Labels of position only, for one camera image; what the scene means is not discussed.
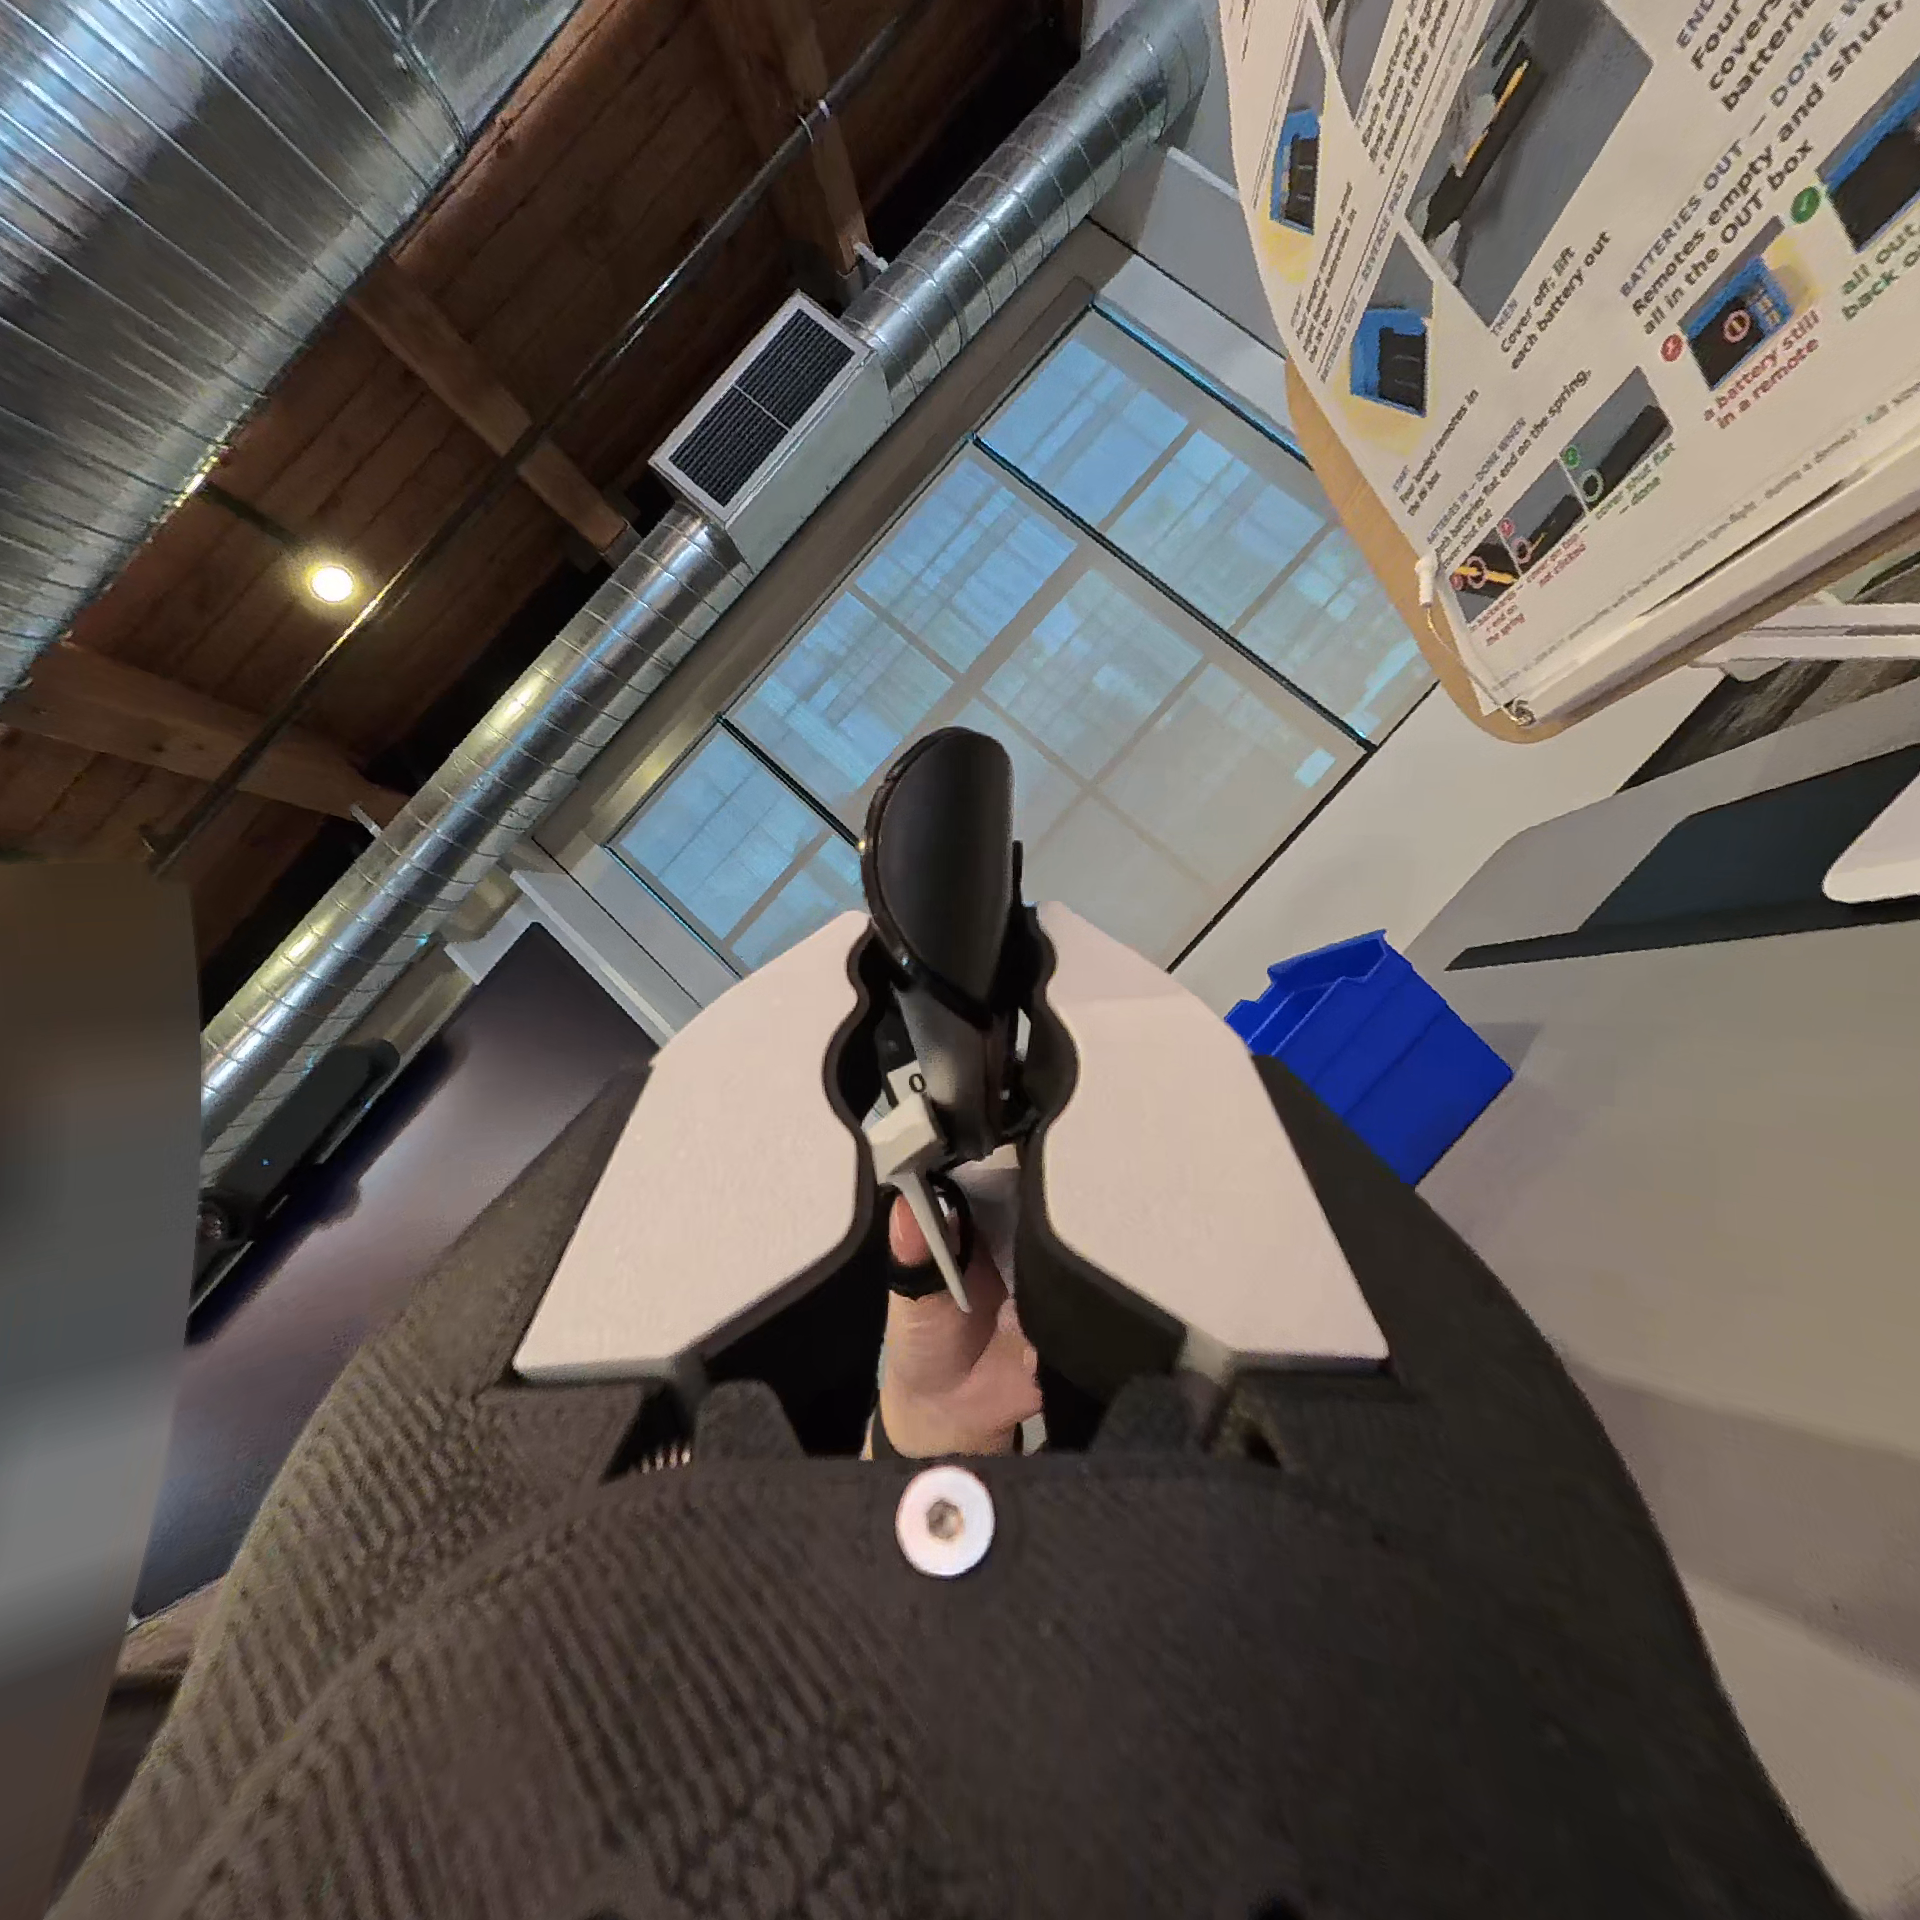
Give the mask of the printed instruction poster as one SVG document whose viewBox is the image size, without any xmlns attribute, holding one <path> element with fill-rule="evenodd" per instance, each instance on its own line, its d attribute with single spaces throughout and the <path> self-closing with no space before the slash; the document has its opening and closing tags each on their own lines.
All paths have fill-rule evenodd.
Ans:
<svg viewBox="0 0 1920 1920">
<path fill-rule="evenodd" d="M 1284 353 L 1547 724 L 1916 521 L 1911 2 L 1218 5 Z"/>
</svg>

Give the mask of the slim silver air duct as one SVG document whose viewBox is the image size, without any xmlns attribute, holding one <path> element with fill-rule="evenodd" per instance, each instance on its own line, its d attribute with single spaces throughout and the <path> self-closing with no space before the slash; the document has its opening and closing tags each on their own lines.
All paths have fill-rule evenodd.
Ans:
<svg viewBox="0 0 1920 1920">
<path fill-rule="evenodd" d="M 1205 12 L 1133 5 L 849 309 L 899 420 L 1202 95 Z M 198 1183 L 229 1166 L 585 776 L 747 589 L 717 522 L 673 509 L 233 993 L 202 1038 Z"/>
</svg>

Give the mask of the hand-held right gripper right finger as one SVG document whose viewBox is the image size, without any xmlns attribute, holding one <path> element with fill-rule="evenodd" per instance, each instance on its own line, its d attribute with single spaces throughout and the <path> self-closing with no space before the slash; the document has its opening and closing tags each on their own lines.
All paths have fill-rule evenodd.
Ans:
<svg viewBox="0 0 1920 1920">
<path fill-rule="evenodd" d="M 1387 1338 L 1255 1058 L 1062 904 L 1025 911 L 1021 1328 L 1049 1441 L 1139 1380 L 1358 1380 Z"/>
</svg>

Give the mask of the large window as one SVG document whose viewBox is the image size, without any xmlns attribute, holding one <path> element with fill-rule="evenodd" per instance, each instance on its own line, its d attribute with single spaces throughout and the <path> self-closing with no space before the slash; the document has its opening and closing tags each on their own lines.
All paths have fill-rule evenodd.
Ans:
<svg viewBox="0 0 1920 1920">
<path fill-rule="evenodd" d="M 862 902 L 923 735 L 1015 770 L 1025 895 L 1170 966 L 1434 674 L 1284 431 L 1087 303 L 612 834 L 722 980 Z"/>
</svg>

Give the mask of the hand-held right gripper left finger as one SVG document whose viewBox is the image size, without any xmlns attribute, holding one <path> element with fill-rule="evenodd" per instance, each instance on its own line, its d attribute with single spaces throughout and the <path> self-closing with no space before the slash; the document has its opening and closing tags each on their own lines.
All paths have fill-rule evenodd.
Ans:
<svg viewBox="0 0 1920 1920">
<path fill-rule="evenodd" d="M 517 1348 L 533 1385 L 638 1382 L 693 1413 L 769 1385 L 803 1441 L 874 1408 L 882 1220 L 849 1044 L 866 919 L 833 919 L 666 1042 Z"/>
</svg>

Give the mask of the white sign stand base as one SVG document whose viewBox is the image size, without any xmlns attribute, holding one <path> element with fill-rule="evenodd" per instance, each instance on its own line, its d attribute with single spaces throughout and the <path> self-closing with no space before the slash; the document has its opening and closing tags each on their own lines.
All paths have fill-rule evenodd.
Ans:
<svg viewBox="0 0 1920 1920">
<path fill-rule="evenodd" d="M 1839 853 L 1822 881 L 1837 904 L 1883 904 L 1918 898 L 1918 785 L 1883 807 L 1859 838 Z"/>
</svg>

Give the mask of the black video bar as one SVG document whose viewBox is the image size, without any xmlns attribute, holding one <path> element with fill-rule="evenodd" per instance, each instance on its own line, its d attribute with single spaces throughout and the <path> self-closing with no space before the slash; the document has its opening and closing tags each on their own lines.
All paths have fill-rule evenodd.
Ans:
<svg viewBox="0 0 1920 1920">
<path fill-rule="evenodd" d="M 299 1086 L 260 1122 L 198 1194 L 197 1245 L 214 1249 L 254 1237 L 287 1186 L 313 1168 L 401 1066 L 389 1039 L 325 1052 Z"/>
</svg>

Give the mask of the black remote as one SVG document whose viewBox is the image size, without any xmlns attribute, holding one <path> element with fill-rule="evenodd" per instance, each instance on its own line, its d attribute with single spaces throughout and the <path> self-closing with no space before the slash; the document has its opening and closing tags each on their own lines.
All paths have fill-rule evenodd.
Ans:
<svg viewBox="0 0 1920 1920">
<path fill-rule="evenodd" d="M 1034 1125 L 1021 1028 L 1043 944 L 1021 900 L 1015 794 L 996 738 L 943 726 L 881 782 L 860 844 L 881 1066 L 925 1096 L 949 1162 L 986 1160 Z"/>
</svg>

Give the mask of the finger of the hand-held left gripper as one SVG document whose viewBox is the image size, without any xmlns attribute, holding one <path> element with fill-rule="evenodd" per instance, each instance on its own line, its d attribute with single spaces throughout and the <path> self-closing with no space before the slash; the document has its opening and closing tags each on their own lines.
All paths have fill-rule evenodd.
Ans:
<svg viewBox="0 0 1920 1920">
<path fill-rule="evenodd" d="M 972 1312 L 977 1220 L 966 1190 L 954 1178 L 954 1157 L 923 1073 L 882 1077 L 866 1142 L 876 1182 L 907 1204 L 946 1294 L 959 1312 Z"/>
</svg>

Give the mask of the blue plastic bin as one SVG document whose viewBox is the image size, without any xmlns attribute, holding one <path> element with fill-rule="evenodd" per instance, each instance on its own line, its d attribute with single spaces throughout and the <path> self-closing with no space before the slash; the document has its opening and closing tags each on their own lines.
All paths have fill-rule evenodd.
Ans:
<svg viewBox="0 0 1920 1920">
<path fill-rule="evenodd" d="M 1419 1183 L 1513 1081 L 1511 1064 L 1381 929 L 1266 972 L 1227 1026 L 1283 1062 L 1404 1183 Z"/>
</svg>

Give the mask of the large silver air duct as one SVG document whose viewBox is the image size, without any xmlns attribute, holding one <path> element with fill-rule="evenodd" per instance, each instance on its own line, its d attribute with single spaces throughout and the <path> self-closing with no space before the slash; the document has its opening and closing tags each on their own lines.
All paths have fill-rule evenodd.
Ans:
<svg viewBox="0 0 1920 1920">
<path fill-rule="evenodd" d="M 3 5 L 10 696 L 577 5 Z"/>
</svg>

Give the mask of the white air vent grille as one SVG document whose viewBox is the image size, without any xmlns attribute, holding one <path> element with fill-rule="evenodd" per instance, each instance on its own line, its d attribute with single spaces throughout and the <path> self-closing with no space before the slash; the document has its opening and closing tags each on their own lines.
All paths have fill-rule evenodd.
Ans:
<svg viewBox="0 0 1920 1920">
<path fill-rule="evenodd" d="M 668 490 L 764 572 L 894 420 L 877 350 L 791 294 L 652 454 Z"/>
</svg>

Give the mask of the person's left hand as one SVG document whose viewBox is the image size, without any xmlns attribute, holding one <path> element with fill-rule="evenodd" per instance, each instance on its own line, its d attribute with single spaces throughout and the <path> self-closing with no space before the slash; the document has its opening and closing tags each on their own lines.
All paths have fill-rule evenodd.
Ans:
<svg viewBox="0 0 1920 1920">
<path fill-rule="evenodd" d="M 1039 1361 L 993 1238 L 974 1242 L 962 1308 L 902 1198 L 894 1199 L 887 1237 L 890 1290 L 868 1450 L 901 1457 L 1018 1450 L 1018 1430 L 1039 1415 Z"/>
</svg>

